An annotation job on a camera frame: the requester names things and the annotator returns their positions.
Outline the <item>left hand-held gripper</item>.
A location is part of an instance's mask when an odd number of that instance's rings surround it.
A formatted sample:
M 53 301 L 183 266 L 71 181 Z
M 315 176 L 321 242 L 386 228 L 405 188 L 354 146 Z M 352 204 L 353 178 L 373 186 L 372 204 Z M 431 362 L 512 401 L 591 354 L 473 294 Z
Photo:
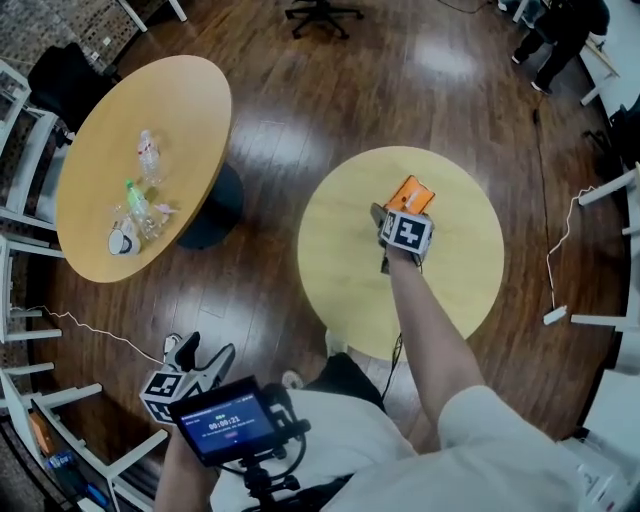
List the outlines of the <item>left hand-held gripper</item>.
M 164 366 L 176 372 L 153 372 L 140 392 L 142 404 L 156 423 L 173 425 L 170 404 L 214 389 L 228 374 L 236 356 L 232 343 L 224 345 L 198 372 L 191 371 L 196 367 L 195 353 L 200 339 L 199 332 L 182 338 L 182 342 L 164 358 Z

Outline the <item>orange box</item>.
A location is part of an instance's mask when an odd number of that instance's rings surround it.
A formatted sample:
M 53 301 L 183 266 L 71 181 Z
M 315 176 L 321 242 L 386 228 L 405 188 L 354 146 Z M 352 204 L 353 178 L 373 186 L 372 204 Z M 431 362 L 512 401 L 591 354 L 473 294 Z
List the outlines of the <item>orange box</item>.
M 384 208 L 411 215 L 424 214 L 435 199 L 435 193 L 422 184 L 414 175 L 408 176 Z

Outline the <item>white cup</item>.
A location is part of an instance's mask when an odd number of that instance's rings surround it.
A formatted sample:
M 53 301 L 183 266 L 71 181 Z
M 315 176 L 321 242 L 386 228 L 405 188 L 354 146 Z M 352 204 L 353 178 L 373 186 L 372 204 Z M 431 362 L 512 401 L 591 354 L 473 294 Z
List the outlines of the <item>white cup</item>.
M 141 241 L 137 228 L 131 220 L 125 219 L 111 230 L 108 249 L 113 256 L 131 256 L 140 252 Z

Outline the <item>green label plastic bottle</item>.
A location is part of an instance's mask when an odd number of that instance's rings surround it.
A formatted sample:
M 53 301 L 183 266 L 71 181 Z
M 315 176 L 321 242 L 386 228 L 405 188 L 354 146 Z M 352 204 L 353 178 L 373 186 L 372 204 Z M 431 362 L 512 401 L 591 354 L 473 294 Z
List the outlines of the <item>green label plastic bottle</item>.
M 132 181 L 126 181 L 127 203 L 140 233 L 149 241 L 162 232 L 162 214 L 146 199 L 141 189 Z

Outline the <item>person's right forearm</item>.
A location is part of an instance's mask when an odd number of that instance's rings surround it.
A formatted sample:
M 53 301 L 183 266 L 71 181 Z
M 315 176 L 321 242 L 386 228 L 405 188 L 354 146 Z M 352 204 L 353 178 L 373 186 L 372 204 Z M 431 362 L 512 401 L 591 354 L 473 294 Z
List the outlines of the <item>person's right forearm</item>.
M 437 424 L 447 402 L 482 385 L 477 360 L 425 282 L 412 257 L 386 251 L 407 361 L 428 420 Z

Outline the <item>person's left forearm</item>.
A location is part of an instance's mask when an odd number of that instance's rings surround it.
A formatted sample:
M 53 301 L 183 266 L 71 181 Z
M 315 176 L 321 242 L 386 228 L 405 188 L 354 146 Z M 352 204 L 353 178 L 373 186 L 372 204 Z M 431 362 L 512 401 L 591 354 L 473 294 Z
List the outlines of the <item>person's left forearm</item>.
M 218 473 L 205 468 L 177 427 L 171 433 L 153 512 L 212 512 Z

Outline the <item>small round wooden table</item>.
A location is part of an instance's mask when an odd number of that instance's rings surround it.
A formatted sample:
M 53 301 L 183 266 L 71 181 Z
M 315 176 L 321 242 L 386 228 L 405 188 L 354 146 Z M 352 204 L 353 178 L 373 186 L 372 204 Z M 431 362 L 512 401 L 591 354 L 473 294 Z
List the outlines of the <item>small round wooden table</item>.
M 325 327 L 353 349 L 390 360 L 400 332 L 370 207 L 413 175 L 435 194 L 435 233 L 423 276 L 463 337 L 481 325 L 504 269 L 501 227 L 463 168 L 424 149 L 392 146 L 345 161 L 317 187 L 301 222 L 297 260 L 306 296 Z

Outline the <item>black monitor screen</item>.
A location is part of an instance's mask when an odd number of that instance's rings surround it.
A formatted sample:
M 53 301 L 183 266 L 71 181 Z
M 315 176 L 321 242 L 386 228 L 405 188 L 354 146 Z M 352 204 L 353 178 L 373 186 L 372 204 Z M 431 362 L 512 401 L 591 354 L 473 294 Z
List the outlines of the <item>black monitor screen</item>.
M 247 377 L 168 406 L 170 416 L 206 467 L 265 452 L 278 435 L 266 395 Z

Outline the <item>white shelf unit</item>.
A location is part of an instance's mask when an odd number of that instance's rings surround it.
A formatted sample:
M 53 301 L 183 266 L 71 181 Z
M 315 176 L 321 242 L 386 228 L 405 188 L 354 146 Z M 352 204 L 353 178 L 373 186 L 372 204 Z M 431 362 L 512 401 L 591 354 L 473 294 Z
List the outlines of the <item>white shelf unit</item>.
M 121 512 L 118 501 L 122 499 L 140 512 L 153 512 L 153 499 L 128 483 L 123 475 L 135 463 L 160 446 L 168 438 L 168 433 L 161 429 L 115 462 L 104 463 L 88 448 L 86 442 L 76 438 L 53 412 L 55 408 L 99 394 L 102 391 L 99 383 L 82 388 L 72 387 L 48 395 L 42 393 L 22 395 L 12 381 L 14 376 L 30 375 L 53 368 L 52 363 L 0 368 L 0 388 L 4 393 L 4 397 L 0 399 L 0 408 L 6 408 L 9 411 L 11 423 L 24 447 L 38 466 L 45 470 L 46 459 L 49 456 L 41 452 L 29 420 L 29 414 L 37 412 L 46 421 L 49 432 L 55 434 L 63 441 L 63 445 L 73 452 L 75 460 L 82 467 L 88 468 L 91 474 L 97 476 L 98 488 L 105 496 L 105 503 L 100 505 L 89 499 L 87 504 L 81 507 L 82 509 L 94 508 L 105 512 Z

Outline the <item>person's black trouser leg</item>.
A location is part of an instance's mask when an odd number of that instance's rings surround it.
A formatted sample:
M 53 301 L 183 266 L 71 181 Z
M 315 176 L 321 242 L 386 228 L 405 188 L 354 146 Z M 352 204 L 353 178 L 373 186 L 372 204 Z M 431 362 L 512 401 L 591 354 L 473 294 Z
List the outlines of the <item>person's black trouser leg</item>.
M 303 390 L 358 398 L 377 406 L 383 413 L 386 412 L 378 388 L 345 352 L 330 356 L 319 376 L 306 384 Z

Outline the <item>flat orange carton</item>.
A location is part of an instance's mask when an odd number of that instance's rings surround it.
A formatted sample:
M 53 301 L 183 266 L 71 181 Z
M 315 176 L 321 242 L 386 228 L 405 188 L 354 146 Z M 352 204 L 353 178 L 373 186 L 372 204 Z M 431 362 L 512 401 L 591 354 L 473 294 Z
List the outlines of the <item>flat orange carton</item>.
M 37 412 L 31 412 L 29 420 L 41 452 L 46 456 L 51 456 L 55 446 L 46 421 Z

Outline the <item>person's white shirt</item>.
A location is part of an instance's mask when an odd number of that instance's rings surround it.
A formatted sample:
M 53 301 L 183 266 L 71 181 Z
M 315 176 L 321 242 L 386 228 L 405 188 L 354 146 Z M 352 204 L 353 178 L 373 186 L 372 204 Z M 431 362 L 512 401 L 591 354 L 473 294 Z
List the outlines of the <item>person's white shirt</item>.
M 322 512 L 579 512 L 578 462 L 486 386 L 451 398 L 437 422 L 441 447 L 417 454 L 370 402 L 289 393 L 311 424 L 294 475 L 304 489 L 346 476 Z

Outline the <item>white cabinet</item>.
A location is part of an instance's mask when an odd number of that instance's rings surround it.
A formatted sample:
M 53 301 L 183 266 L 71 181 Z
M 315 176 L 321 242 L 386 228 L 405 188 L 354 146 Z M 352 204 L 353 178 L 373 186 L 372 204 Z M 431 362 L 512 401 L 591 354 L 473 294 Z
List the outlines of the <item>white cabinet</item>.
M 640 375 L 605 371 L 583 423 L 558 445 L 582 483 L 579 512 L 640 512 Z

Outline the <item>black monitor mount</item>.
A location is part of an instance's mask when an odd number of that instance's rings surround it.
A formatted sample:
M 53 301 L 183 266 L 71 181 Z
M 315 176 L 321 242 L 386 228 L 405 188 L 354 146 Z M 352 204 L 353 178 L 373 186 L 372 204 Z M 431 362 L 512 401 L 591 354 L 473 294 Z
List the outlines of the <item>black monitor mount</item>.
M 291 397 L 281 384 L 261 388 L 255 378 L 247 377 L 231 383 L 229 388 L 239 394 L 231 401 L 233 417 L 224 437 L 231 442 L 233 455 L 229 460 L 238 467 L 222 464 L 220 468 L 241 476 L 249 495 L 266 512 L 275 505 L 276 492 L 300 489 L 294 471 L 306 454 L 306 434 L 311 424 L 297 417 Z M 285 460 L 285 445 L 291 440 L 299 443 L 299 452 L 287 469 L 271 474 L 261 466 L 271 459 Z

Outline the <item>white shelf frame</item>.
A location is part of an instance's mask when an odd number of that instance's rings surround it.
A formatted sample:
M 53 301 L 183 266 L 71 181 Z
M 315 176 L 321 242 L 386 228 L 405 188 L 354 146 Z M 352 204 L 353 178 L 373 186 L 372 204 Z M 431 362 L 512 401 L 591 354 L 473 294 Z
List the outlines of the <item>white shelf frame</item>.
M 31 88 L 26 77 L 0 59 L 0 98 L 9 103 L 7 109 L 0 109 L 0 156 L 3 155 L 19 116 L 27 114 L 34 119 L 11 178 L 7 198 L 5 201 L 0 200 L 0 220 L 54 232 L 57 184 L 70 139 L 59 125 L 56 114 L 29 104 L 30 94 Z M 57 148 L 45 175 L 36 213 L 30 215 L 26 212 L 29 192 L 38 164 L 52 138 L 56 140 Z M 17 331 L 12 328 L 18 320 L 41 317 L 44 310 L 42 306 L 22 310 L 11 305 L 12 256 L 15 252 L 56 258 L 62 256 L 61 250 L 52 248 L 42 240 L 0 232 L 0 343 L 60 337 L 62 331 L 59 329 Z

